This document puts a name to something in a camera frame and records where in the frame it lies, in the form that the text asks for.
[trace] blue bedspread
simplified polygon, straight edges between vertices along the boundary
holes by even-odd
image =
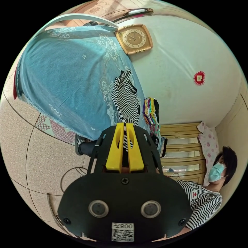
[[[150,132],[142,114],[139,79],[114,31],[89,26],[52,29],[36,36],[17,66],[18,98],[60,125],[96,140],[104,129],[120,122],[111,92],[121,70],[131,69],[141,105],[139,126]]]

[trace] patterned rug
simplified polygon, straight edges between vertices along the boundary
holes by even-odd
[[[45,115],[39,116],[35,127],[47,133],[48,135],[51,135],[52,137],[55,137],[68,144],[75,145],[75,133],[67,128],[62,127]]]

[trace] yellow bracket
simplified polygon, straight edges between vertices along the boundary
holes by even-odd
[[[140,171],[144,169],[144,163],[140,153],[138,141],[132,123],[126,123],[127,131],[127,148],[128,148],[128,162],[129,172]],[[108,154],[106,162],[106,169],[110,171],[119,171],[122,168],[123,156],[123,137],[124,137],[124,123],[118,123],[115,129],[114,138]]]
[[[140,153],[139,144],[135,135],[134,125],[126,123],[127,128],[127,149],[128,149],[128,162],[129,171],[140,171],[144,169],[143,159]]]
[[[110,171],[119,171],[122,168],[123,156],[123,137],[124,137],[124,123],[117,123],[113,141],[109,150],[108,159],[106,162],[106,169]]]

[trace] colorful cloth stack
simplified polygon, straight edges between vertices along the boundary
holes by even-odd
[[[150,126],[159,123],[158,116],[159,104],[155,98],[146,98],[144,100],[143,115],[145,122]]]
[[[166,153],[166,145],[168,139],[166,139],[165,137],[161,137],[160,126],[158,124],[153,124],[150,126],[150,136],[156,148],[158,149],[160,157],[163,158]]]

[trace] black and white striped shirt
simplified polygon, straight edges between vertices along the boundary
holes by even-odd
[[[137,98],[137,89],[130,81],[131,74],[131,70],[121,71],[121,75],[115,79],[111,98],[118,111],[120,121],[133,123],[137,126],[140,117],[140,103]],[[124,135],[123,146],[127,150],[126,134]]]
[[[214,215],[222,203],[222,196],[193,181],[178,180],[176,182],[183,187],[188,196],[193,213],[186,227],[193,230]]]

